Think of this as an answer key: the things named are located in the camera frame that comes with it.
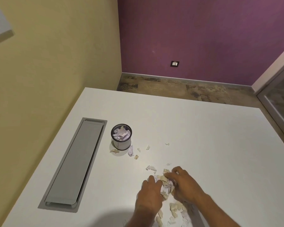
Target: purple wall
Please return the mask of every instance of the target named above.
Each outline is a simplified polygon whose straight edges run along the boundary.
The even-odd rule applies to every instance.
[[[118,0],[118,7],[123,72],[252,85],[284,51],[284,0]]]

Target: finger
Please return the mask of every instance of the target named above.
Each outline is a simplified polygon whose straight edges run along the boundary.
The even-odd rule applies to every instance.
[[[158,180],[158,181],[156,182],[156,188],[159,190],[159,192],[161,191],[162,185],[163,185],[163,182],[162,182],[161,180]]]
[[[174,172],[165,173],[164,176],[167,177],[168,179],[172,179],[174,181],[177,181],[179,179],[179,176]]]
[[[148,177],[148,183],[149,183],[149,184],[155,184],[155,178],[154,178],[152,175],[150,175],[150,176]]]
[[[143,183],[142,183],[142,188],[146,187],[148,184],[148,181],[147,180],[144,180]]]
[[[179,174],[181,174],[181,172],[183,171],[183,169],[180,166],[176,166],[175,168],[173,168],[171,170],[172,172],[178,172]]]

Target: glass door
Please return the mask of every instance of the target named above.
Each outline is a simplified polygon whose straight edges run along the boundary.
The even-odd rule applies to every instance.
[[[257,96],[284,132],[284,70]]]

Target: electrical outlet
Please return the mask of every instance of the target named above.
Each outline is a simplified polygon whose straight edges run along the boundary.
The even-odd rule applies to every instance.
[[[178,67],[179,66],[179,61],[172,61],[170,66],[171,67]]]

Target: yellow wall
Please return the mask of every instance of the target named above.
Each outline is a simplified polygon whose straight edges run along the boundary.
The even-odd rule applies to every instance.
[[[117,0],[0,0],[0,226],[83,87],[116,90]]]

